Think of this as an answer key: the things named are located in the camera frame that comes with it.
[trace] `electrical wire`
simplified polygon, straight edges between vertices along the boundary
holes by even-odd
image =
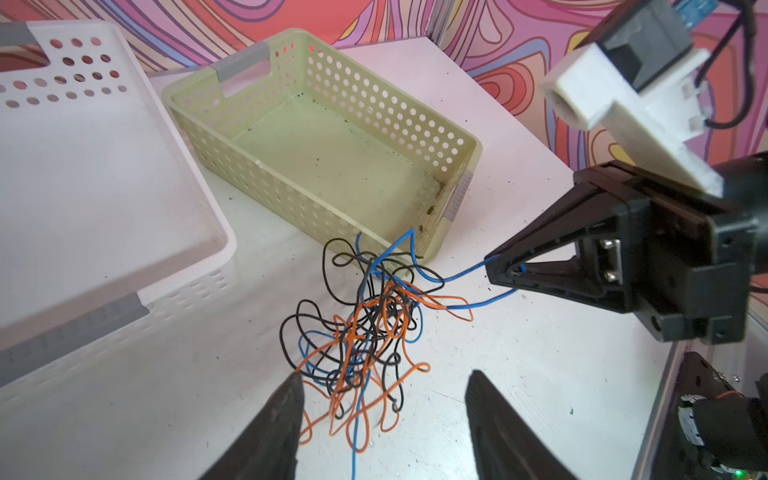
[[[410,251],[397,251],[401,245],[410,245]],[[329,259],[329,250],[338,253]],[[456,275],[443,278],[434,270],[419,264],[415,254],[415,230],[411,229],[381,255],[360,250],[360,235],[354,246],[342,238],[329,240],[323,247],[323,282],[329,295],[342,307],[351,307],[346,316],[322,315],[317,303],[300,300],[296,310],[279,329],[280,346],[288,364],[301,372],[304,383],[315,389],[329,402],[329,408],[315,419],[305,411],[306,426],[300,433],[300,444],[313,437],[313,428],[329,420],[329,435],[344,430],[353,451],[352,478],[356,477],[356,456],[367,449],[371,435],[372,409],[381,406],[380,417],[374,422],[381,432],[391,432],[399,423],[405,405],[404,382],[415,372],[427,373],[431,366],[414,362],[407,345],[422,338],[424,310],[443,310],[466,322],[474,320],[472,308],[485,306],[512,295],[512,289],[491,299],[470,303],[461,296],[438,295],[447,282],[456,280],[481,266],[493,257],[483,260]],[[354,266],[362,271],[354,299],[344,299],[330,285],[326,268]],[[434,285],[421,290],[415,285],[424,278]],[[454,313],[466,310],[466,316]],[[298,350],[301,359],[294,361],[286,347],[288,325],[295,324],[298,331]],[[368,402],[366,392],[376,387],[376,397]],[[360,422],[365,441],[358,447]]]
[[[726,122],[719,122],[709,118],[704,121],[704,124],[706,126],[708,126],[709,128],[713,128],[715,130],[728,130],[729,128],[736,127],[750,113],[750,109],[752,108],[752,103],[754,102],[754,98],[755,98],[754,44],[755,44],[755,37],[757,34],[755,11],[753,7],[754,2],[755,0],[741,0],[740,2],[741,13],[736,18],[736,20],[733,21],[733,24],[730,26],[730,28],[728,28],[728,30],[726,31],[726,34],[720,39],[720,42],[717,43],[717,46],[714,48],[714,50],[712,50],[712,55],[710,55],[707,61],[703,63],[703,65],[699,69],[698,74],[696,75],[696,79],[694,80],[694,84],[698,88],[701,85],[701,82],[707,76],[707,72],[710,70],[710,68],[712,68],[712,65],[714,64],[715,60],[717,60],[717,57],[720,56],[720,54],[723,52],[725,47],[730,43],[731,39],[739,30],[739,28],[742,28],[743,36],[744,36],[743,61],[742,61],[743,78],[744,78],[744,98],[742,100],[741,108],[739,109],[739,112],[732,120],[726,121]]]
[[[728,390],[727,392],[723,392],[723,393],[719,394],[715,398],[716,399],[723,399],[723,398],[727,397],[728,395],[738,395],[740,397],[743,397],[743,395],[738,393],[736,390]]]

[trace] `perforated basket wall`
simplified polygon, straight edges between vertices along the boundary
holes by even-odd
[[[416,228],[417,253],[427,259],[434,256],[478,162],[477,139],[306,31],[284,31],[236,55],[225,59],[225,65],[212,65],[179,80],[163,93],[203,164],[319,242],[333,237],[354,241],[362,232],[361,247],[381,251],[405,231],[380,234],[376,218],[353,218],[345,211],[351,205],[346,200],[326,201],[291,172],[274,168],[280,159],[258,157],[238,144],[251,129],[264,128],[258,122],[276,109],[298,98],[311,98],[359,129],[355,132],[412,162],[429,179],[409,193],[413,198],[403,199],[412,205],[408,207],[412,219],[403,225]],[[233,65],[240,72],[255,64],[254,57],[269,58],[269,73],[227,98],[223,86],[230,80],[223,77],[230,76]],[[322,122],[312,128],[322,129]],[[349,145],[335,148],[341,153]],[[382,161],[388,160],[361,157],[355,169],[364,169],[365,162],[372,166]],[[346,174],[339,172],[341,180]],[[375,202],[376,196],[348,201]]]

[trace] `black wire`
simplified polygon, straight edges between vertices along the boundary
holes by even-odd
[[[714,64],[715,60],[717,60],[717,57],[723,52],[730,40],[739,30],[739,27],[741,27],[744,35],[744,99],[741,103],[741,109],[739,110],[739,113],[736,115],[736,117],[730,121],[719,122],[711,118],[706,119],[704,124],[709,128],[713,128],[715,130],[727,130],[729,128],[736,127],[746,118],[746,116],[750,113],[750,109],[752,108],[752,103],[754,102],[755,98],[754,43],[757,33],[755,11],[753,7],[753,3],[755,1],[756,0],[742,0],[742,6],[740,8],[741,13],[730,26],[730,28],[728,28],[728,31],[723,36],[723,38],[720,39],[720,42],[717,44],[715,49],[712,50],[712,55],[707,59],[707,61],[704,62],[704,64],[699,69],[699,73],[696,75],[694,84],[698,88],[701,85],[701,82],[707,76],[707,72],[712,67],[712,64]]]
[[[333,290],[330,282],[328,281],[328,274],[326,271],[328,262],[326,262],[326,258],[328,257],[328,249],[332,245],[334,247],[341,247],[341,251],[335,253],[331,257],[331,265],[338,268],[343,268],[345,266],[356,264],[363,273],[362,280],[355,290],[355,301],[343,300],[342,297]],[[356,322],[356,331],[354,333],[363,339],[367,338],[369,341],[367,347],[364,340],[357,340],[353,343],[353,353],[357,360],[348,362],[347,366],[349,368],[360,365],[369,365],[371,362],[380,364],[382,366],[383,391],[386,391],[386,374],[387,372],[391,372],[391,368],[394,368],[395,370],[396,381],[400,379],[399,366],[404,355],[402,355],[399,351],[402,348],[400,338],[398,338],[393,343],[389,343],[384,349],[382,349],[381,352],[379,352],[379,343],[388,337],[386,329],[380,329],[378,327],[379,320],[383,319],[390,330],[395,329],[396,335],[399,335],[402,332],[401,329],[403,328],[408,331],[415,331],[419,329],[419,324],[423,321],[420,316],[418,319],[416,319],[413,315],[418,304],[416,300],[403,294],[399,289],[387,289],[386,287],[390,284],[390,282],[399,282],[399,279],[405,279],[405,281],[413,283],[416,278],[415,268],[417,266],[422,270],[431,273],[436,279],[440,281],[438,286],[432,288],[431,290],[427,290],[424,293],[434,293],[445,286],[445,281],[443,278],[434,270],[426,266],[410,265],[397,260],[396,258],[403,256],[410,258],[410,255],[410,252],[392,253],[386,258],[382,259],[381,262],[379,262],[379,265],[376,267],[377,273],[381,274],[381,278],[377,280],[370,271],[371,266],[378,259],[378,256],[373,252],[365,251],[357,253],[353,245],[343,238],[331,239],[323,246],[323,256],[321,259],[323,282],[325,283],[326,289],[328,290],[328,294],[337,303],[343,306],[353,307],[353,311],[357,311],[359,306],[362,307],[362,311],[360,312],[359,318]],[[372,300],[378,300],[378,305],[373,308],[367,307],[366,304],[371,303]],[[312,311],[310,313],[302,311],[302,307],[305,305],[312,307]],[[403,308],[405,308],[409,314],[409,322],[407,325],[398,324],[396,320],[400,313],[402,313]],[[280,347],[283,349],[283,355],[285,356],[288,364],[294,370],[297,368],[298,364],[296,364],[291,359],[286,347],[285,340],[286,326],[291,321],[296,324],[296,329],[298,330],[300,337],[302,337],[306,342],[308,349],[318,349],[319,346],[316,345],[314,341],[312,341],[310,335],[307,333],[308,329],[302,324],[302,322],[319,322],[326,330],[333,333],[339,330],[343,336],[348,336],[352,333],[350,332],[352,328],[351,326],[348,327],[334,319],[324,318],[317,303],[308,299],[300,300],[296,305],[296,311],[283,321],[283,323],[280,325],[279,331]],[[325,387],[329,396],[332,395],[336,390],[339,392],[348,392],[351,389],[358,389],[362,387],[364,378],[362,377],[361,370],[354,368],[350,368],[350,371],[343,376],[344,384],[339,386],[339,378],[342,377],[341,367],[344,364],[345,359],[341,358],[341,353],[343,350],[339,348],[337,353],[332,353],[331,351],[333,347],[334,346],[329,346],[326,349],[318,350],[317,355],[319,356],[319,359],[314,357],[311,360],[311,367],[309,367],[309,372],[305,367],[300,370],[301,374],[304,377],[313,380],[320,386]],[[387,395],[388,398],[392,400],[392,411],[395,413],[402,410],[402,406],[406,400],[402,383],[398,384],[398,393],[399,399],[391,394]],[[353,406],[349,406],[347,409],[345,409],[344,406],[339,406],[339,410],[340,411],[336,412],[334,417],[338,420],[341,420],[347,413],[351,413]]]

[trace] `white plastic basket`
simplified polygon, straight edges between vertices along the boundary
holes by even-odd
[[[235,250],[118,28],[0,24],[0,46],[31,43],[50,65],[0,73],[0,386],[183,286],[210,296],[195,279]]]

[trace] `white table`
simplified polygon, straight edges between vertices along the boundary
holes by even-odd
[[[478,262],[571,187],[569,169],[429,40],[345,53],[482,142],[480,165],[431,265],[438,272]],[[312,298],[324,313],[336,311],[320,274],[321,245],[204,175],[237,235],[238,281],[216,303],[4,412],[1,477],[193,480],[290,373],[277,328],[296,302]],[[500,291],[482,271],[447,290],[470,301]],[[400,425],[386,435],[374,430],[357,478],[476,478],[463,405],[473,369],[577,476],[629,478],[669,346],[633,316],[536,293],[516,293],[475,318],[427,316],[409,352],[432,371],[406,382]],[[322,408],[319,396],[306,395],[310,408]],[[322,424],[299,450],[297,478],[348,478],[350,459],[343,434],[329,438]]]

